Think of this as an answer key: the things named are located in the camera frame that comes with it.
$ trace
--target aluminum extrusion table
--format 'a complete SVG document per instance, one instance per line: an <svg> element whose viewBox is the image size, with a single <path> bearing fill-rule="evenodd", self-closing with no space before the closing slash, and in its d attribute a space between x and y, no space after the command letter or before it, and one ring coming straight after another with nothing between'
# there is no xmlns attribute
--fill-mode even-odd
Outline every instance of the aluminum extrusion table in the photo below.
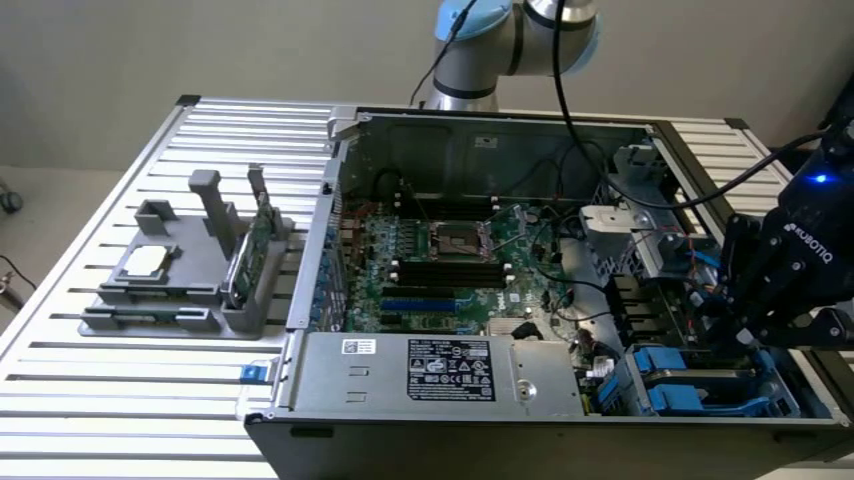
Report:
<svg viewBox="0 0 854 480"><path fill-rule="evenodd" d="M301 240L329 158L329 110L225 98L174 107L0 338L0 478L274 478L234 417L237 378L241 365L278 354ZM672 122L717 184L765 154L735 122L663 120ZM272 204L297 230L270 306L269 318L277 320L262 338L80 336L77 315L133 237L140 202L165 199L178 214L200 214L186 178L208 168L221 173L224 199L250 212L245 173L252 162L264 164ZM781 165L771 165L725 195L733 209L767 212L788 179ZM248 388L252 397L270 387ZM854 467L854 458L834 465L846 464ZM780 470L768 478L789 478L785 472L800 472L791 478L807 475Z"/></svg>

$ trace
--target floor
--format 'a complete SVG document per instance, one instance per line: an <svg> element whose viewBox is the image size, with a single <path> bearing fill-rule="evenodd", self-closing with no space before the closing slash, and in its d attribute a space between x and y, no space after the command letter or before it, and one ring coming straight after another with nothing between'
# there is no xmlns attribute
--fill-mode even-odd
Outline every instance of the floor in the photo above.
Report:
<svg viewBox="0 0 854 480"><path fill-rule="evenodd" d="M36 282L45 277L122 172L16 168L0 166L0 177L24 197L24 208L0 212L0 254ZM8 265L0 264L0 275ZM14 290L28 297L26 284L14 279ZM0 308L0 333L14 315Z"/></svg>

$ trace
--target power supply label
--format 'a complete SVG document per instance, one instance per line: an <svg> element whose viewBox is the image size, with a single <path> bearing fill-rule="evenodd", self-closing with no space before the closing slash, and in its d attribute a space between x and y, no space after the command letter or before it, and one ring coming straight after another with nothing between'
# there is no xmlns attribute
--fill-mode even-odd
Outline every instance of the power supply label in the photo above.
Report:
<svg viewBox="0 0 854 480"><path fill-rule="evenodd" d="M407 362L412 400L495 401L489 342L409 339Z"/></svg>

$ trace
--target white wall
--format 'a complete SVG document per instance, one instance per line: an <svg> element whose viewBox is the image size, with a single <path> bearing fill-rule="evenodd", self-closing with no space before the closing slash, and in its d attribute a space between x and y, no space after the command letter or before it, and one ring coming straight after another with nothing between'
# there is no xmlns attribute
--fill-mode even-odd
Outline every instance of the white wall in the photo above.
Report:
<svg viewBox="0 0 854 480"><path fill-rule="evenodd" d="M854 68L852 0L599 0L575 111L808 130ZM0 0L0 164L124 168L181 93L403 103L437 0ZM555 109L547 78L499 87Z"/></svg>

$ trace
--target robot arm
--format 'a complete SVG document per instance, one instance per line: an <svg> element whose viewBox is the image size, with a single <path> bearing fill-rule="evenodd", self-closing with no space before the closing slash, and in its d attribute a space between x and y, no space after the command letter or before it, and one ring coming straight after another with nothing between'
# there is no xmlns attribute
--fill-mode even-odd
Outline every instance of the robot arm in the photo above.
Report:
<svg viewBox="0 0 854 480"><path fill-rule="evenodd" d="M439 7L436 51L449 38L468 0L444 0ZM477 0L456 39L436 66L432 94L424 108L496 111L495 87L501 75L551 74L553 0ZM568 0L559 28L564 71L579 69L596 47L600 20L592 0Z"/></svg>
<svg viewBox="0 0 854 480"><path fill-rule="evenodd" d="M733 215L720 255L720 295L703 305L708 340L721 348L753 339L780 347L854 347L848 314L823 308L854 296L854 121L827 131L819 148L761 222Z"/></svg>

